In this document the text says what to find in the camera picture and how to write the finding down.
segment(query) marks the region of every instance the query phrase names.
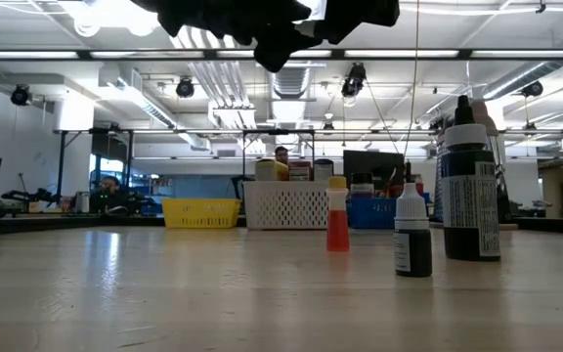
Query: bottle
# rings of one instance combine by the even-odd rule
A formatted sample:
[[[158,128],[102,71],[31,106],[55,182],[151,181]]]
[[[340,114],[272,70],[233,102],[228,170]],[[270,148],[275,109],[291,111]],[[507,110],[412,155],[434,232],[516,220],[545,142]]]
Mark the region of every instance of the bottle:
[[[431,276],[431,232],[425,199],[411,181],[411,165],[406,163],[406,184],[397,198],[395,216],[395,272],[414,278]]]
[[[495,157],[485,146],[486,126],[475,123],[468,98],[460,96],[441,159],[445,251],[451,259],[500,260]]]
[[[329,178],[326,190],[329,199],[329,218],[327,221],[327,250],[349,251],[349,226],[347,223],[346,199],[347,179],[334,176]]]
[[[372,174],[354,173],[351,175],[351,198],[373,198],[375,185],[372,183]]]

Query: red object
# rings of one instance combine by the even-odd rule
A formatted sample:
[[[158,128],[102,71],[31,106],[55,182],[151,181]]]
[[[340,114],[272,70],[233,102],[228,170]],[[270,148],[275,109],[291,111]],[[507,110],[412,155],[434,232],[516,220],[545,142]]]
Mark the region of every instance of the red object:
[[[349,251],[349,226],[345,210],[330,210],[327,223],[327,250]]]

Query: cable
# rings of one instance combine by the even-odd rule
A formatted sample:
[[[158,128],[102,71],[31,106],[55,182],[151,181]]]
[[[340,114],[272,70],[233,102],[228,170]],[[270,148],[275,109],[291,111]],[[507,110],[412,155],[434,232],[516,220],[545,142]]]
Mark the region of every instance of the cable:
[[[375,104],[375,108],[377,109],[377,113],[379,113],[379,118],[381,118],[381,122],[383,123],[383,128],[386,129],[386,133],[388,134],[388,138],[390,138],[390,142],[392,142],[392,145],[395,146],[395,152],[397,152],[397,154],[398,154],[399,149],[397,148],[397,144],[395,143],[395,139],[392,138],[392,135],[390,134],[390,129],[388,129],[388,125],[386,124],[386,120],[383,118],[383,114],[381,113],[381,109],[379,108],[379,104],[377,103],[377,100],[375,99],[375,96],[372,93],[372,88],[370,87],[370,82],[368,82],[368,78],[367,78],[367,87],[368,87],[368,91],[370,92],[370,96],[372,97],[372,102]]]
[[[414,77],[411,86],[411,111],[410,111],[410,127],[408,128],[408,136],[406,137],[406,147],[403,149],[403,157],[408,152],[408,144],[410,143],[411,127],[414,125],[414,102],[416,101],[416,76],[418,74],[418,44],[420,41],[420,0],[416,0],[416,44],[414,54]]]
[[[0,4],[0,7],[4,8],[4,9],[8,9],[8,10],[13,10],[13,11],[17,11],[23,14],[29,14],[29,15],[43,15],[43,16],[48,16],[48,15],[68,15],[67,11],[60,11],[60,12],[46,12],[46,11],[28,11],[28,10],[23,10],[20,8],[16,8],[14,6],[10,6],[10,5],[6,5],[6,4]]]

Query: person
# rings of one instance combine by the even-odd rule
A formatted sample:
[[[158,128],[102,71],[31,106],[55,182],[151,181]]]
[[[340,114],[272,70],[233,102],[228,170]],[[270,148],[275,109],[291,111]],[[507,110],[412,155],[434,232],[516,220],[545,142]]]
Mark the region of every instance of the person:
[[[288,165],[288,149],[284,147],[277,147],[275,149],[275,160],[284,165]]]
[[[118,179],[106,176],[100,183],[100,188],[90,196],[91,212],[106,212],[126,204],[127,195],[120,190]]]

